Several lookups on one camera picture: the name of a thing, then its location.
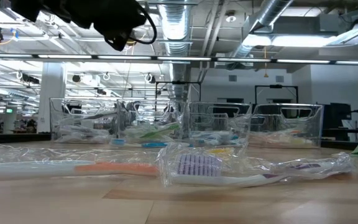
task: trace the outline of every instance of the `clear plastic container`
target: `clear plastic container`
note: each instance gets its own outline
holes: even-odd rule
[[[252,107],[240,103],[188,104],[188,138],[194,146],[245,146]]]
[[[186,103],[163,100],[119,100],[118,136],[115,146],[165,147],[180,141]]]
[[[117,135],[117,102],[50,99],[52,141],[107,144]]]
[[[323,111],[322,105],[257,105],[251,120],[250,146],[320,147]]]

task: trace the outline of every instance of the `ceiling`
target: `ceiling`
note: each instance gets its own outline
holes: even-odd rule
[[[191,44],[190,55],[199,56],[203,47],[204,37],[207,32],[209,14],[213,7],[213,0],[198,0],[199,4],[191,10]],[[227,22],[223,20],[218,33],[219,40],[213,46],[212,54],[232,52],[242,42],[242,26],[246,15],[251,15],[259,10],[261,1],[231,1],[228,10],[234,10],[236,20]],[[344,6],[343,1],[305,1],[295,0],[282,16],[316,17],[321,13],[337,13],[338,8]],[[349,10],[358,8],[358,1],[345,3]],[[22,53],[22,54],[100,54],[100,55],[166,55],[163,44],[161,21],[158,15],[151,14],[158,29],[157,41],[152,45],[136,44],[134,47],[126,47],[122,52],[117,52],[104,42],[96,30],[82,29],[74,23],[66,24],[56,16],[41,13],[36,23],[23,22],[23,18],[12,12],[9,8],[0,8],[0,27],[4,40],[0,45],[0,53]],[[150,39],[152,29],[149,23],[135,29],[138,39]],[[280,58],[324,58],[340,57],[347,55],[347,59],[358,59],[358,47],[319,49],[312,47],[275,47],[269,46],[264,49],[253,49],[254,57],[280,57]],[[287,69],[291,72],[290,65],[274,65]],[[101,86],[117,88],[142,88],[150,91],[126,92],[125,97],[153,96],[155,85],[145,81],[145,75],[151,73],[157,80],[170,81],[169,64],[152,63],[81,63],[66,62],[68,71],[67,96],[97,96],[94,90],[70,90],[70,87],[88,86],[84,83],[73,83],[74,75],[99,75]],[[264,68],[264,64],[254,65],[254,69]],[[23,86],[28,83],[21,82],[17,76],[26,73],[42,81],[42,62],[18,62],[0,60],[0,85]],[[39,97],[39,89],[11,89],[9,93],[21,93],[23,95]],[[124,91],[115,91],[112,96],[122,96]],[[0,97],[8,97],[0,91]]]

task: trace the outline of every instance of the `desk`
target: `desk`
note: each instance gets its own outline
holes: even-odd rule
[[[104,145],[29,143],[54,148]],[[335,149],[254,149],[273,161],[326,157]],[[0,224],[358,223],[353,174],[252,188],[169,187],[152,177],[109,176],[0,182]]]

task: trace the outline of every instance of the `ductwork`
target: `ductwork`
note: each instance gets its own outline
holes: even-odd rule
[[[246,19],[246,24],[243,28],[244,40],[252,31],[262,27],[271,27],[270,30],[273,30],[272,27],[274,22],[281,16],[281,14],[283,14],[292,2],[293,0],[264,0],[260,7],[260,11]],[[254,47],[255,46],[244,45],[243,42],[235,51],[233,51],[230,57],[244,58],[249,55]],[[239,63],[230,63],[226,65],[226,69],[233,70],[239,66],[241,66]]]
[[[158,9],[162,17],[162,30],[164,39],[167,40],[186,40],[190,30],[190,6],[167,4],[159,5]],[[187,56],[189,44],[166,43],[165,48],[169,56]],[[187,72],[188,65],[184,63],[170,64],[170,78],[172,81],[190,81],[190,73]],[[187,97],[187,85],[172,86],[175,98]]]

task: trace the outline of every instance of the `wooden table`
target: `wooden table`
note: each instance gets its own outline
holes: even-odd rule
[[[251,148],[248,153],[284,161],[337,152]],[[163,188],[156,178],[133,176],[3,181],[0,223],[358,223],[358,158],[354,162],[352,174],[252,188]]]

